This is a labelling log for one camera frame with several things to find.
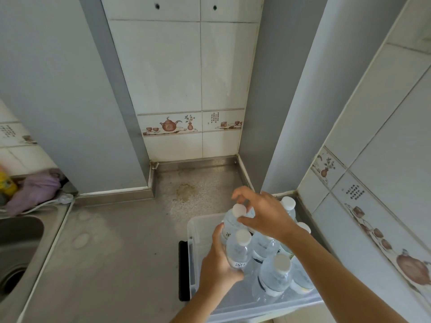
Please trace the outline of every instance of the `sink drain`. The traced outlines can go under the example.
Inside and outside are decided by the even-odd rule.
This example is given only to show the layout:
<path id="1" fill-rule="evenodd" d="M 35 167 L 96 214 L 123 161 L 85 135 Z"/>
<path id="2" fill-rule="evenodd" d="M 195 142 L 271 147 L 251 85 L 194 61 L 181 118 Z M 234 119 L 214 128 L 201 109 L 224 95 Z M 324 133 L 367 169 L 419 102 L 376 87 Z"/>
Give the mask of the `sink drain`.
<path id="1" fill-rule="evenodd" d="M 19 280 L 21 280 L 26 269 L 26 267 L 14 269 L 4 277 L 0 283 L 0 295 L 7 296 L 12 292 Z"/>

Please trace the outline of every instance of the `black hole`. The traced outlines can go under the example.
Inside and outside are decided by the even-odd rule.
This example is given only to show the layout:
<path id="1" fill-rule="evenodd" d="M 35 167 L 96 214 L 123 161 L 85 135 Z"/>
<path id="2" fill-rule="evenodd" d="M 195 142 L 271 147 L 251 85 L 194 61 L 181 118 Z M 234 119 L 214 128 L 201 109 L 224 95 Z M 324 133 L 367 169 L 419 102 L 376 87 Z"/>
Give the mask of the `black hole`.
<path id="1" fill-rule="evenodd" d="M 3 281 L 1 286 L 1 293 L 4 295 L 8 295 L 12 292 L 12 290 L 16 287 L 19 280 L 21 280 L 24 275 L 25 269 L 17 269 L 11 272 Z"/>

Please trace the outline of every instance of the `purple cloth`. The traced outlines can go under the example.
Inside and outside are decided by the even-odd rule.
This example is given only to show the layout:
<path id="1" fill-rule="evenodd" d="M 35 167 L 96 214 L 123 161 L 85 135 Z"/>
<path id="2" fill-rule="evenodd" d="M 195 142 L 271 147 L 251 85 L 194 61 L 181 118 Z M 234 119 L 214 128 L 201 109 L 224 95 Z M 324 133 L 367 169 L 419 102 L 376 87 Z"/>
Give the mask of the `purple cloth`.
<path id="1" fill-rule="evenodd" d="M 49 169 L 32 174 L 24 179 L 19 189 L 5 206 L 7 216 L 16 216 L 41 203 L 51 200 L 64 174 L 59 169 Z"/>

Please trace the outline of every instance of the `forearm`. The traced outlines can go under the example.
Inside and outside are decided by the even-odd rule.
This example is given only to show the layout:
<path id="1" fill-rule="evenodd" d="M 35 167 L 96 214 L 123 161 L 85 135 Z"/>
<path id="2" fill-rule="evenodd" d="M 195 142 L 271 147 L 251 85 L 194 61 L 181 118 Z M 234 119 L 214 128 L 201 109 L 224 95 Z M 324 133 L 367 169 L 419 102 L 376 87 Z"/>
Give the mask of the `forearm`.
<path id="1" fill-rule="evenodd" d="M 171 323 L 205 323 L 222 298 L 215 293 L 198 290 Z"/>
<path id="2" fill-rule="evenodd" d="M 282 242 L 298 257 L 338 323 L 406 322 L 305 230 L 294 229 Z"/>

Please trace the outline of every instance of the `white bottle cap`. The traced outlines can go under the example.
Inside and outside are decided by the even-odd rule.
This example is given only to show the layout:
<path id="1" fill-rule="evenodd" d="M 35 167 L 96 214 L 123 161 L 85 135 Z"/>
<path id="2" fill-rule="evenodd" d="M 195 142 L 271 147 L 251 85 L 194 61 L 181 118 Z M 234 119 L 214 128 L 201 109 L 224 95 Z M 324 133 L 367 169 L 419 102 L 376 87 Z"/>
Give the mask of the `white bottle cap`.
<path id="1" fill-rule="evenodd" d="M 237 243 L 240 244 L 240 246 L 247 246 L 250 244 L 251 234 L 248 232 L 248 230 L 239 229 L 235 236 L 237 238 Z"/>
<path id="2" fill-rule="evenodd" d="M 292 211 L 296 205 L 295 200 L 289 196 L 284 196 L 280 202 L 286 211 Z"/>
<path id="3" fill-rule="evenodd" d="M 301 228 L 303 228 L 304 230 L 307 230 L 308 233 L 311 233 L 311 229 L 308 225 L 306 225 L 304 222 L 298 222 L 297 225 Z"/>
<path id="4" fill-rule="evenodd" d="M 245 215 L 247 214 L 247 209 L 244 205 L 242 204 L 235 204 L 232 207 L 232 214 L 234 215 L 234 217 L 239 218 L 239 217 L 245 217 Z"/>
<path id="5" fill-rule="evenodd" d="M 285 254 L 277 254 L 274 258 L 274 267 L 280 274 L 290 271 L 290 259 Z"/>

